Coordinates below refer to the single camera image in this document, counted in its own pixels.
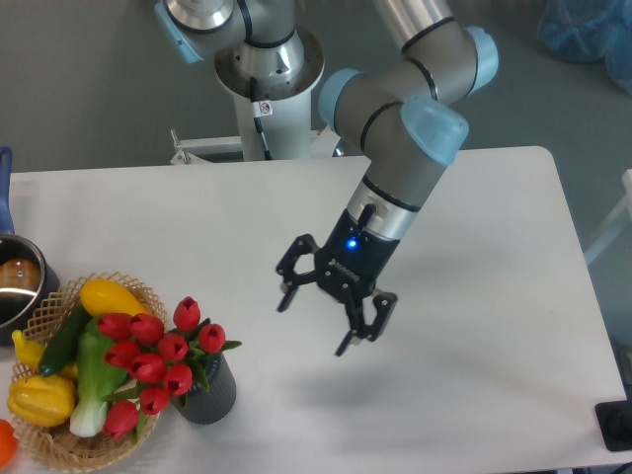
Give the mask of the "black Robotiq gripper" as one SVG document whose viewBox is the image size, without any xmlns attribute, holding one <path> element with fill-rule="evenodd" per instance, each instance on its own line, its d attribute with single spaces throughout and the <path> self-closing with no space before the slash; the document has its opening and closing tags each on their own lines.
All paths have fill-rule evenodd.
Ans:
<svg viewBox="0 0 632 474">
<path fill-rule="evenodd" d="M 342 356 L 349 345 L 379 339 L 398 302 L 395 293 L 376 287 L 399 245 L 397 240 L 383 239 L 369 231 L 369 220 L 376 214 L 375 207 L 367 207 L 359 219 L 353 219 L 345 210 L 323 246 L 317 246 L 311 234 L 300 235 L 276 265 L 283 293 L 277 312 L 289 307 L 299 287 L 313 282 L 344 304 L 350 328 L 335 356 Z M 306 255 L 313 256 L 314 270 L 298 273 L 296 264 Z"/>
</svg>

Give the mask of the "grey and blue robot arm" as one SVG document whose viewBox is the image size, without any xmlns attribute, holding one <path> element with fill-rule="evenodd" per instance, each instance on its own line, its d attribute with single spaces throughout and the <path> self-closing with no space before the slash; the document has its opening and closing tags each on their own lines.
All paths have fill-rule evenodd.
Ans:
<svg viewBox="0 0 632 474">
<path fill-rule="evenodd" d="M 187 62 L 212 59 L 232 95 L 247 161 L 306 158 L 311 114 L 359 149 L 369 166 L 328 240 L 297 237 L 277 265 L 282 307 L 316 283 L 343 304 L 344 344 L 378 339 L 397 298 L 379 275 L 465 140 L 452 104 L 495 76 L 498 50 L 482 29 L 462 28 L 443 1 L 379 1 L 402 55 L 370 77 L 325 76 L 319 41 L 291 1 L 160 1 L 156 15 Z"/>
</svg>

